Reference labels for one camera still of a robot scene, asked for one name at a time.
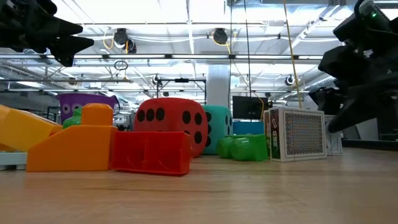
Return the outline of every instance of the table surface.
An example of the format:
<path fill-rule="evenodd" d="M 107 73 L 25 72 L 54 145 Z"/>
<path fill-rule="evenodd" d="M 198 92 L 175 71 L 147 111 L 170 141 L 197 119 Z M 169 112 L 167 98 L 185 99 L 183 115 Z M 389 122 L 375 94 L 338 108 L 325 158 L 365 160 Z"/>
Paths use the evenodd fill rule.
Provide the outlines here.
<path fill-rule="evenodd" d="M 397 223 L 398 153 L 302 162 L 203 156 L 183 177 L 0 171 L 0 223 Z"/>

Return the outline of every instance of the black dot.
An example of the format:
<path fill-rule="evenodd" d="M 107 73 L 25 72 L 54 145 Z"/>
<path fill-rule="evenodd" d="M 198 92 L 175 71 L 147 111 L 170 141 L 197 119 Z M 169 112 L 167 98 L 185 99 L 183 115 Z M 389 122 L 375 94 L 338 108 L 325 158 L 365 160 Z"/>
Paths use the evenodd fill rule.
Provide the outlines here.
<path fill-rule="evenodd" d="M 182 113 L 182 121 L 185 124 L 189 124 L 189 122 L 191 121 L 191 114 L 189 113 L 189 111 L 184 111 Z"/>
<path fill-rule="evenodd" d="M 145 120 L 145 112 L 143 110 L 139 110 L 138 111 L 137 119 L 138 119 L 138 121 L 144 121 Z"/>
<path fill-rule="evenodd" d="M 163 108 L 158 108 L 156 110 L 156 119 L 158 121 L 162 121 L 164 119 L 164 109 Z"/>
<path fill-rule="evenodd" d="M 201 133 L 199 131 L 195 132 L 195 142 L 197 144 L 201 143 Z"/>
<path fill-rule="evenodd" d="M 200 124 L 201 124 L 201 114 L 200 114 L 200 113 L 196 113 L 196 114 L 195 114 L 195 123 L 196 123 L 197 125 L 200 125 Z"/>
<path fill-rule="evenodd" d="M 207 136 L 207 142 L 206 142 L 206 147 L 211 145 L 211 139 L 209 136 Z"/>
<path fill-rule="evenodd" d="M 155 118 L 155 111 L 154 111 L 154 109 L 149 109 L 149 110 L 147 111 L 147 120 L 148 120 L 148 121 L 153 121 L 154 118 Z"/>
<path fill-rule="evenodd" d="M 211 121 L 211 114 L 209 112 L 206 112 L 206 118 L 207 118 L 207 122 Z"/>

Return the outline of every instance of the white column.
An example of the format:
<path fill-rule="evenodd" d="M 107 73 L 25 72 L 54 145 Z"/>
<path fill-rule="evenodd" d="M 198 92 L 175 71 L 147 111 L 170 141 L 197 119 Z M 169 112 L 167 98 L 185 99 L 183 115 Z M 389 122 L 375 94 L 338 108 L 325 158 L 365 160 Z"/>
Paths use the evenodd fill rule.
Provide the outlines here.
<path fill-rule="evenodd" d="M 229 108 L 229 65 L 209 66 L 207 104 Z"/>

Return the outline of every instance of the ceiling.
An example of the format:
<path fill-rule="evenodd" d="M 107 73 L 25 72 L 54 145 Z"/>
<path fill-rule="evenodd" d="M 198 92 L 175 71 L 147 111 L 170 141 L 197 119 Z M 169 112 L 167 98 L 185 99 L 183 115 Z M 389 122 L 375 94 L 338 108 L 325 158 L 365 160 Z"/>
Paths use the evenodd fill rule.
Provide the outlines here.
<path fill-rule="evenodd" d="M 51 58 L 29 59 L 34 52 L 15 55 L 11 49 L 0 49 L 0 77 L 7 78 L 52 78 L 66 80 L 96 80 L 92 83 L 70 85 L 63 83 L 42 83 L 46 88 L 79 89 L 103 88 L 104 90 L 134 90 L 119 92 L 118 96 L 132 103 L 140 103 L 153 97 L 152 78 L 206 78 L 211 66 L 230 64 L 230 60 L 200 58 L 200 55 L 235 55 L 250 53 L 250 74 L 252 88 L 270 91 L 273 100 L 295 101 L 292 90 L 284 79 L 293 74 L 291 61 L 286 58 L 269 58 L 266 55 L 290 55 L 289 32 L 285 20 L 283 1 L 246 0 L 52 0 L 58 7 L 55 16 L 80 24 L 84 31 L 80 37 L 95 40 L 94 46 L 81 51 L 75 66 L 62 67 Z M 234 1 L 232 13 L 230 2 Z M 293 54 L 297 61 L 295 70 L 299 90 L 307 91 L 321 85 L 331 85 L 332 78 L 320 72 L 317 65 L 323 53 L 341 43 L 333 35 L 333 29 L 353 13 L 355 1 L 303 0 L 288 1 L 287 18 Z M 390 18 L 398 16 L 397 1 L 380 1 L 380 7 Z M 127 28 L 128 34 L 137 45 L 140 58 L 128 58 L 125 71 L 117 71 L 114 63 L 118 59 L 104 60 L 96 55 L 121 55 L 123 50 L 111 46 L 113 33 L 117 28 Z M 230 47 L 213 42 L 211 33 L 215 28 L 224 28 Z M 145 54 L 184 55 L 183 58 L 156 59 Z M 248 60 L 236 59 L 230 72 L 234 79 L 232 95 L 244 95 L 247 86 L 243 78 L 249 73 Z M 110 78 L 131 82 L 115 82 Z M 12 83 L 11 88 L 39 88 L 21 83 Z M 170 82 L 167 90 L 191 90 L 170 92 L 170 96 L 203 99 L 202 84 Z"/>

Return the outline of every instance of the red toy block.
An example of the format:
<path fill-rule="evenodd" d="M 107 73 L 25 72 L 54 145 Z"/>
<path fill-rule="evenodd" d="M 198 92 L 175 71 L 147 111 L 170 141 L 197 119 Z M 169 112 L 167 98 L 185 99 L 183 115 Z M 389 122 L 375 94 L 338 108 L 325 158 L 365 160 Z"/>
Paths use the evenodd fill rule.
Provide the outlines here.
<path fill-rule="evenodd" d="M 189 173 L 190 136 L 183 132 L 116 132 L 111 169 L 162 175 Z"/>
<path fill-rule="evenodd" d="M 190 135 L 192 156 L 198 157 L 207 141 L 207 119 L 203 107 L 181 98 L 157 98 L 141 104 L 134 131 L 183 131 Z"/>

